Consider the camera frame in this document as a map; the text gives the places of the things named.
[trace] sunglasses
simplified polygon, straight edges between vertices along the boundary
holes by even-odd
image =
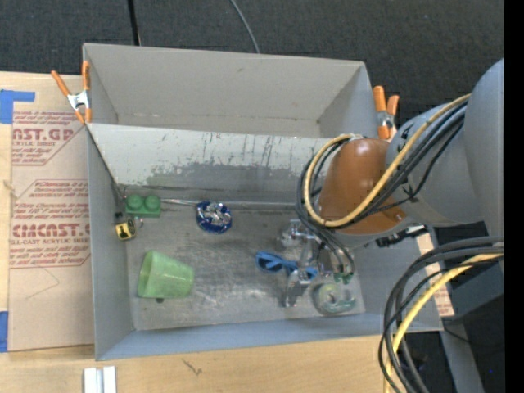
[[[277,273],[285,269],[286,274],[289,275],[298,270],[296,260],[285,260],[281,256],[265,251],[256,252],[255,263],[258,269],[267,273]],[[317,269],[311,267],[306,268],[305,271],[309,280],[315,278],[318,273]]]

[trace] bin floor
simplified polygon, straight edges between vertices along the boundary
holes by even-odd
[[[317,276],[295,307],[284,308],[285,271],[270,274],[255,266],[257,251],[298,260],[301,246],[285,248],[279,240],[289,220],[296,218],[294,211],[289,207],[243,208],[232,209],[232,216],[233,225],[223,234],[201,230],[192,206],[169,206],[162,210],[159,219],[144,219],[137,236],[126,242],[129,293],[137,330],[321,316],[311,293],[314,286],[331,282],[331,278]],[[138,275],[149,250],[160,251],[194,268],[194,286],[189,296],[163,301],[138,297]],[[347,288],[356,303],[346,314],[363,313],[358,275]]]

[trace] yellow cable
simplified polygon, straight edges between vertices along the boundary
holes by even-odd
[[[420,138],[422,133],[429,127],[433,122],[435,122],[438,118],[440,118],[444,113],[449,111],[450,109],[455,108],[457,105],[464,102],[466,99],[468,99],[470,95],[464,95],[461,97],[458,97],[454,101],[448,103],[443,108],[439,109],[435,114],[431,116],[429,120],[427,120],[416,132],[415,134],[405,143],[404,148],[399,152],[399,154],[396,156],[396,158],[393,160],[393,162],[390,164],[390,167],[387,168],[386,172],[381,176],[375,187],[371,190],[371,192],[364,198],[364,200],[360,203],[359,206],[357,206],[353,211],[351,211],[347,216],[342,217],[341,219],[335,219],[335,220],[327,220],[323,219],[320,215],[317,214],[317,212],[314,210],[313,206],[311,205],[311,197],[309,195],[309,186],[311,182],[311,177],[314,172],[314,168],[318,164],[320,158],[322,157],[323,153],[329,149],[329,147],[333,146],[337,142],[340,142],[344,139],[351,139],[356,137],[354,134],[343,134],[339,137],[334,138],[333,140],[326,143],[320,151],[317,153],[317,155],[313,158],[311,161],[311,164],[309,165],[309,168],[306,171],[305,174],[305,180],[304,180],[304,187],[302,188],[303,196],[304,196],[304,205],[307,209],[309,215],[311,218],[316,221],[318,224],[322,224],[324,227],[338,227],[343,226],[344,224],[348,224],[352,219],[354,219],[358,214],[360,214],[364,208],[366,208],[369,203],[375,198],[375,196],[382,190],[384,185],[386,184],[387,179],[390,178],[391,175],[396,171],[398,165],[400,162],[404,159],[406,154],[408,153],[409,149],[413,146],[413,144]]]
[[[415,319],[417,314],[420,312],[422,307],[429,301],[429,299],[439,290],[441,287],[443,287],[447,282],[455,278],[457,275],[460,275],[464,271],[467,271],[470,269],[473,265],[470,265],[474,262],[482,262],[483,260],[492,260],[495,258],[498,258],[502,256],[502,253],[486,253],[482,255],[473,256],[472,258],[465,260],[461,264],[464,266],[460,266],[459,268],[451,269],[444,275],[442,275],[434,284],[432,284],[425,292],[422,294],[422,296],[415,302],[412,309],[406,314],[406,317],[404,320],[402,320],[402,323],[400,324],[395,336],[393,337],[393,351],[396,353],[396,351],[399,349],[400,341],[404,337],[405,333],[408,330],[408,326],[411,324],[411,322]],[[387,375],[391,375],[391,361],[388,360],[386,363],[386,372]],[[387,381],[386,378],[384,378],[384,392],[388,393],[390,390],[390,384]]]

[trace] black floor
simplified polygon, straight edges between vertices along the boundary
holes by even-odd
[[[134,1],[143,46],[255,52],[229,0]],[[235,1],[262,53],[364,61],[372,85],[400,95],[400,124],[471,92],[504,57],[504,0]],[[78,74],[84,42],[133,45],[126,1],[0,0],[0,70]],[[490,324],[504,335],[504,301],[493,307]],[[470,322],[468,335],[487,324]],[[434,341],[420,348],[431,352]],[[500,355],[492,358],[499,369]],[[480,364],[486,392],[504,391],[495,364]]]

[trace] green cup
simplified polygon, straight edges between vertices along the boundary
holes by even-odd
[[[148,251],[138,276],[138,296],[146,298],[183,298],[193,286],[195,273],[158,251]]]

